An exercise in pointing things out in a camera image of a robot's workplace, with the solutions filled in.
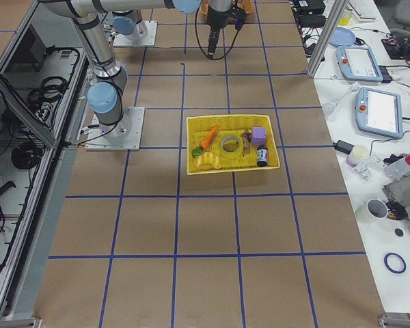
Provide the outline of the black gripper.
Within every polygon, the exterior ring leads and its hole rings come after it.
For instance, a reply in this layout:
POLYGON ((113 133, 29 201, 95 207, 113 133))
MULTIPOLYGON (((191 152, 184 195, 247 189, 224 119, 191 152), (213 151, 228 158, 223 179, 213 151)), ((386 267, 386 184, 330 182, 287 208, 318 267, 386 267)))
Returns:
POLYGON ((220 29, 232 21, 235 29, 244 25, 244 9, 238 6, 238 1, 210 0, 208 2, 207 24, 211 26, 208 36, 207 56, 213 57, 220 36, 220 29))

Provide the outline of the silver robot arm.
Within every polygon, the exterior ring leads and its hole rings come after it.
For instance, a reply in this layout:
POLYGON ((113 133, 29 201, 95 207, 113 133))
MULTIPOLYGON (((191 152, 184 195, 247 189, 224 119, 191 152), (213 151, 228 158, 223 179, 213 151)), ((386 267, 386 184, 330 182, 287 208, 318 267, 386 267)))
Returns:
POLYGON ((89 57, 96 83, 87 93, 87 101, 95 113, 101 135, 108 140, 118 140, 131 131, 122 105, 122 95, 127 83, 125 67, 115 59, 112 47, 103 31, 99 16, 112 13, 115 30, 123 35, 142 37, 141 11, 144 9, 175 9, 182 14, 198 13, 200 1, 45 1, 54 14, 70 18, 89 57))
POLYGON ((147 36, 148 28, 143 21, 141 10, 112 12, 113 29, 129 40, 140 40, 147 36))

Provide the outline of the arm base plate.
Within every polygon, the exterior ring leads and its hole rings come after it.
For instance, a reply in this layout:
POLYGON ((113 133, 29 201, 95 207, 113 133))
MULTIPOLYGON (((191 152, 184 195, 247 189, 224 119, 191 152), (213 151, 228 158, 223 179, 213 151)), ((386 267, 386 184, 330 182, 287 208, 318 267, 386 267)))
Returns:
POLYGON ((144 107, 124 107, 123 118, 114 128, 109 131, 107 126, 96 127, 88 133, 88 142, 84 143, 87 150, 91 151, 114 151, 140 149, 142 130, 144 125, 144 107))
POLYGON ((154 46, 158 23, 142 20, 140 23, 129 18, 116 17, 113 21, 112 45, 117 48, 154 46))

